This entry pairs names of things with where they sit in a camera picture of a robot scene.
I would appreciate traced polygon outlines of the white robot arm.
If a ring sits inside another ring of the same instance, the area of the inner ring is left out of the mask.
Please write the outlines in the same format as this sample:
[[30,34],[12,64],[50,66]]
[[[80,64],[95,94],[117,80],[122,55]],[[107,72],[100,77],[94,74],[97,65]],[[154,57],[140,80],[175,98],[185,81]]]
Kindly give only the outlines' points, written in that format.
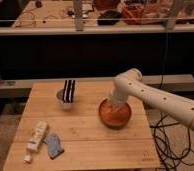
[[118,74],[109,101],[122,107],[129,96],[134,96],[194,131],[194,100],[147,86],[141,79],[142,74],[136,68]]

